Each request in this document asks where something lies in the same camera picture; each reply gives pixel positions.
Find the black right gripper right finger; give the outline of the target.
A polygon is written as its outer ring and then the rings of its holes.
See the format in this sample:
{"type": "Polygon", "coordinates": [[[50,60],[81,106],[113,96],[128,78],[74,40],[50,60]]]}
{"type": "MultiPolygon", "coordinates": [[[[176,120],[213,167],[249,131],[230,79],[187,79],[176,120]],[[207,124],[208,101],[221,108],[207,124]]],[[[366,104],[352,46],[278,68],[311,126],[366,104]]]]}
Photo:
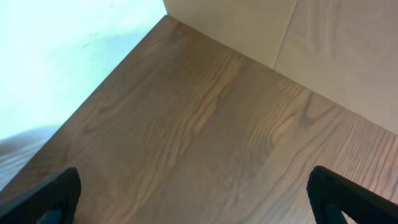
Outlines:
{"type": "Polygon", "coordinates": [[[323,166],[311,171],[307,193],[317,224],[397,223],[397,204],[323,166]]]}

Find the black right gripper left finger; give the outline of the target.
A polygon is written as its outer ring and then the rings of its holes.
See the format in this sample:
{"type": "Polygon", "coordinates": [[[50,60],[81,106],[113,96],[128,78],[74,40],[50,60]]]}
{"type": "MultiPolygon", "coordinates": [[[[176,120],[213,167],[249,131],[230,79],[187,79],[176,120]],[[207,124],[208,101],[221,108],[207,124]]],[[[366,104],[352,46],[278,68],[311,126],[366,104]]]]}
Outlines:
{"type": "Polygon", "coordinates": [[[73,223],[81,180],[69,167],[1,202],[1,223],[73,223]]]}

